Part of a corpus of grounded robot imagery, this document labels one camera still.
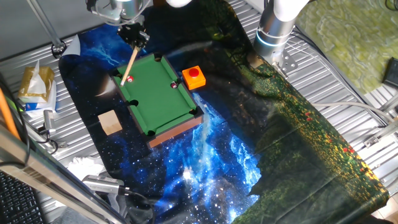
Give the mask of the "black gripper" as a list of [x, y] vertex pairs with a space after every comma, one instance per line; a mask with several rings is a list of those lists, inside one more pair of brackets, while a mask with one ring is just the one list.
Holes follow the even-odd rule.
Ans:
[[138, 44], [138, 48], [144, 48], [149, 39], [149, 34], [146, 33], [146, 29], [140, 23], [123, 25], [118, 28], [117, 35], [122, 38], [125, 43], [129, 44], [132, 49]]

